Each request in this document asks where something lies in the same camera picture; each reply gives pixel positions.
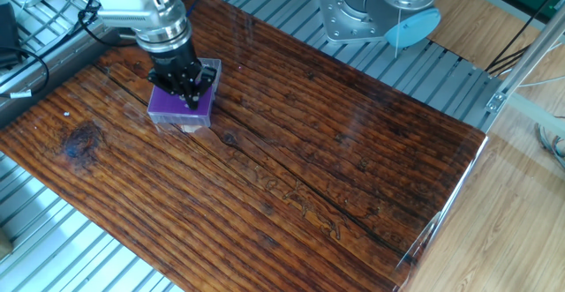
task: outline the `glossy wood surface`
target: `glossy wood surface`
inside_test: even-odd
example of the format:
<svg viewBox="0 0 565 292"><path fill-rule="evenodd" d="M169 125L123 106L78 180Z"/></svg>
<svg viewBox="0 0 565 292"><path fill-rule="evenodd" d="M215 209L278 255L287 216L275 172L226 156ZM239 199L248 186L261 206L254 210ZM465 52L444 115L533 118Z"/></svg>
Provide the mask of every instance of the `glossy wood surface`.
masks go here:
<svg viewBox="0 0 565 292"><path fill-rule="evenodd" d="M155 127L147 54L112 49L0 149L183 289L390 291L485 135L223 1L191 21L211 128Z"/></svg>

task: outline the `metal rod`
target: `metal rod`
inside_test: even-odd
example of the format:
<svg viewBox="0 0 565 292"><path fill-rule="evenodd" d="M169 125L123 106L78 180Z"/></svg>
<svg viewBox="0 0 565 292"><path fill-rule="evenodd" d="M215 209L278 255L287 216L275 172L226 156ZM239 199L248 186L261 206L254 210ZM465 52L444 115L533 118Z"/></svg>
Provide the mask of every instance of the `metal rod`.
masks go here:
<svg viewBox="0 0 565 292"><path fill-rule="evenodd" d="M502 82L500 91L507 96L511 95L524 81L531 71L538 65L546 52L554 45L565 32L565 6L562 6L555 15L547 22L538 38L530 45L528 50L518 61L516 67Z"/></svg>

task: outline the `wooden board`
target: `wooden board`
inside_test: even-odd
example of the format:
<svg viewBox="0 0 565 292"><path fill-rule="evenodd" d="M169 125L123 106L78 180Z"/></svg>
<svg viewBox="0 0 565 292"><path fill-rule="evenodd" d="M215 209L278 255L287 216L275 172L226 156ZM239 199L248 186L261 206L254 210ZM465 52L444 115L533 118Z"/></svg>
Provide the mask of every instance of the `wooden board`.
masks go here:
<svg viewBox="0 0 565 292"><path fill-rule="evenodd" d="M112 49L0 149L186 290L390 291L485 135L221 0L191 21L211 128L155 127L147 54Z"/></svg>

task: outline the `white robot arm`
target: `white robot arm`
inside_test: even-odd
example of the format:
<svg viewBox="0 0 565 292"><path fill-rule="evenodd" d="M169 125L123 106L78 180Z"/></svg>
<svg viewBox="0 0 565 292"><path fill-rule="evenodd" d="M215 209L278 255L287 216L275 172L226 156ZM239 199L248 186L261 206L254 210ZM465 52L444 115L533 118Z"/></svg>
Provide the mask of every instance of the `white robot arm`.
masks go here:
<svg viewBox="0 0 565 292"><path fill-rule="evenodd" d="M148 80L198 108L216 70L203 67L192 45L192 28L181 0L100 0L106 26L128 27L154 63Z"/></svg>

